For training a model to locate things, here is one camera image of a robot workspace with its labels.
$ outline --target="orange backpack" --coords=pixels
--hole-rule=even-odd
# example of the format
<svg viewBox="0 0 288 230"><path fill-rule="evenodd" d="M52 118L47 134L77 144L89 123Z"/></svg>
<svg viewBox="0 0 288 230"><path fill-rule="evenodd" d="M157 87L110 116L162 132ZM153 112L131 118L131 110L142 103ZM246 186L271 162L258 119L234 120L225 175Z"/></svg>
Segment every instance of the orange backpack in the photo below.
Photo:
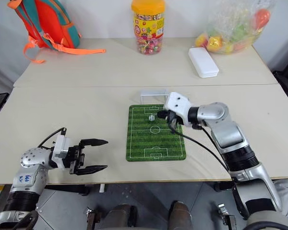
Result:
<svg viewBox="0 0 288 230"><path fill-rule="evenodd" d="M11 0L8 7L16 11L29 33L29 43L24 47L25 56L26 50L35 46L80 55L106 51L105 49L76 49L80 44L80 34L57 0ZM45 61L28 59L35 63Z"/></svg>

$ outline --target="orange strap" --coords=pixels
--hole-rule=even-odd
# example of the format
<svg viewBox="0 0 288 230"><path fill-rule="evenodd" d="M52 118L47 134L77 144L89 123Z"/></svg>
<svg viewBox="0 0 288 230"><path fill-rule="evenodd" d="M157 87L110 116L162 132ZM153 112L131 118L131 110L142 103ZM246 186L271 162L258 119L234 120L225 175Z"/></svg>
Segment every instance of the orange strap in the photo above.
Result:
<svg viewBox="0 0 288 230"><path fill-rule="evenodd" d="M63 46L63 39L61 41L61 44L57 44L54 42L54 40L48 35L48 34L44 34L43 37L47 40L49 40L49 42L52 44L52 46L58 50L58 51L62 51L65 53L69 53L69 54L78 54L78 55L82 55L82 54L97 54L97 53L105 53L106 50L105 49L73 49L73 48L67 48L65 46Z"/></svg>
<svg viewBox="0 0 288 230"><path fill-rule="evenodd" d="M20 3L22 1L23 0L11 0L11 1L9 1L9 3L7 5L8 5L8 7L10 7L10 8L15 10L20 5Z"/></svg>
<svg viewBox="0 0 288 230"><path fill-rule="evenodd" d="M27 59L29 59L29 60L31 60L32 62L37 63L37 64L41 64L41 63L45 62L45 60L35 60L35 59L31 59L31 58L29 58L29 57L25 54L26 51L27 51L27 49L31 49L31 48L34 48L35 46L37 46L37 41L36 41L33 37L29 36L29 37L28 37L28 40L29 40L29 43L27 43L27 44L24 46L24 50L23 50L24 56L25 56Z"/></svg>

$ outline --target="silver ball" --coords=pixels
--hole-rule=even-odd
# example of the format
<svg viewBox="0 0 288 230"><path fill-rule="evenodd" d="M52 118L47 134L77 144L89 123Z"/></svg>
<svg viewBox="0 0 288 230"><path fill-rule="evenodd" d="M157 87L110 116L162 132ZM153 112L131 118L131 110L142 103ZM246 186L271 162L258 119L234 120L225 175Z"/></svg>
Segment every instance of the silver ball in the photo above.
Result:
<svg viewBox="0 0 288 230"><path fill-rule="evenodd" d="M154 120L155 120L155 116L154 116L154 115L150 115L150 116L148 117L148 119L149 119L149 121L154 121Z"/></svg>

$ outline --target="floor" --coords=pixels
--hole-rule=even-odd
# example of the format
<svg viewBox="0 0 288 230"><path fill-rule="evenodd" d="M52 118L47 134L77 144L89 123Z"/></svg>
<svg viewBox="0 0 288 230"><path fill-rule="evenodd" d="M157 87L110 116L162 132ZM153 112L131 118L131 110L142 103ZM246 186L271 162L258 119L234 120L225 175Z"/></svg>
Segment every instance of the floor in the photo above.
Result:
<svg viewBox="0 0 288 230"><path fill-rule="evenodd" d="M195 230L228 229L217 213L220 203L224 203L229 213L236 216L237 229L246 225L236 209L231 191L217 193L212 183L109 184L105 193L98 191L99 185L92 186L87 196L45 189L37 204L39 219L35 230L85 230L87 207L101 211L104 218L113 207L123 203L137 206L138 227L166 230L168 211L174 200L188 206ZM6 197L0 199L0 206L3 206Z"/></svg>

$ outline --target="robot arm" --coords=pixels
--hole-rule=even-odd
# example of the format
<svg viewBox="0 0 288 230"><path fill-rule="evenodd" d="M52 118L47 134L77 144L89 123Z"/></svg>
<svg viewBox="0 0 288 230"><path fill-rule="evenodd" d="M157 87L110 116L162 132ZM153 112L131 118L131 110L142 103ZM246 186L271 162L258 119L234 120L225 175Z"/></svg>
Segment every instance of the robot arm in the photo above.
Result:
<svg viewBox="0 0 288 230"><path fill-rule="evenodd" d="M282 203L274 184L252 151L246 137L237 123L231 120L228 107L223 103L212 103L199 107L193 106L183 95L172 92L164 105L165 111L158 113L175 127L181 123L187 127L199 129L206 126L211 129L214 145L225 162L228 173L235 183L233 195L238 211L254 225L266 221L266 212L277 223L287 224L288 219L281 215Z"/></svg>
<svg viewBox="0 0 288 230"><path fill-rule="evenodd" d="M43 147L50 137L57 135L55 146ZM31 211L35 210L39 196L48 179L48 171L59 168L69 170L70 174L85 175L103 170L107 165L92 165L81 168L84 164L82 149L87 146L107 144L99 139L81 140L79 145L69 147L70 139L65 137L66 128L61 128L45 139L37 148L26 151L20 160L20 169L14 177L4 211L0 213L0 229L14 227Z"/></svg>

